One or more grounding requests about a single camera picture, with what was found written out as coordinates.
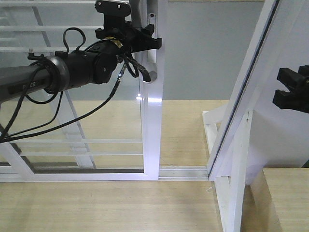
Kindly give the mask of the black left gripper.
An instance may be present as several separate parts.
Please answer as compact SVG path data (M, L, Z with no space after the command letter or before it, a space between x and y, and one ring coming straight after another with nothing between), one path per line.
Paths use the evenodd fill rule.
M103 28L95 30L95 52L141 52L160 49L162 38L151 38L154 24L136 26L124 17L105 15Z

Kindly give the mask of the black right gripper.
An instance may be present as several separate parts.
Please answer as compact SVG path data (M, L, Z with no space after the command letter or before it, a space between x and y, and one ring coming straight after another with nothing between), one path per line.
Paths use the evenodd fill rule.
M280 68L277 80L284 84L289 92L275 90L273 103L280 109L300 112L309 111L309 66L300 66L298 72L289 68Z

